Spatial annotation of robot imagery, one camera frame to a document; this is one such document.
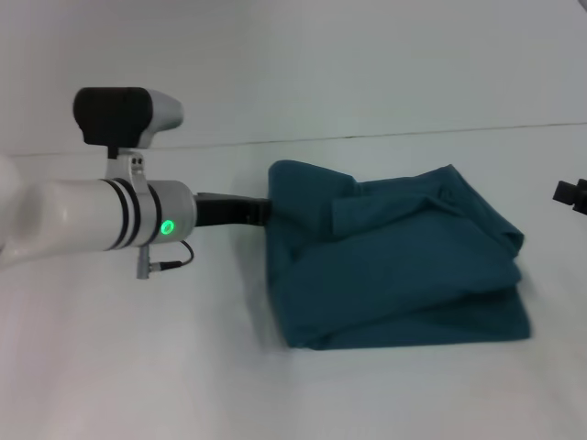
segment teal cloth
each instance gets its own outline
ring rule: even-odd
[[[357,183],[284,160],[269,192],[269,293],[290,347],[530,336],[515,287],[524,236],[454,167]]]

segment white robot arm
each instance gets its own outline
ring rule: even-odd
[[[0,267],[56,254],[136,247],[137,276],[147,279],[151,271],[183,264],[151,264],[152,244],[183,242],[196,226],[266,223],[267,200],[193,195],[180,181],[147,181],[138,149],[147,149],[155,133],[183,121],[181,103],[170,96],[137,87],[86,88],[75,97],[73,114],[87,144],[108,148],[106,176],[27,188],[15,177],[0,192],[0,217],[8,223],[3,228],[0,222]]]

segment white wall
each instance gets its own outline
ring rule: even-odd
[[[0,151],[89,149],[84,86],[182,99],[158,146],[587,121],[577,0],[3,0]]]
[[[276,160],[359,180],[453,163],[526,233],[533,339],[286,351],[265,302],[262,231],[194,231],[195,263],[134,280],[135,251],[52,258],[2,274],[3,439],[580,439],[587,426],[585,217],[550,200],[584,177],[587,127],[147,152],[153,179],[266,193]],[[101,155],[18,158],[31,179],[99,177]],[[181,247],[155,249],[170,258]]]

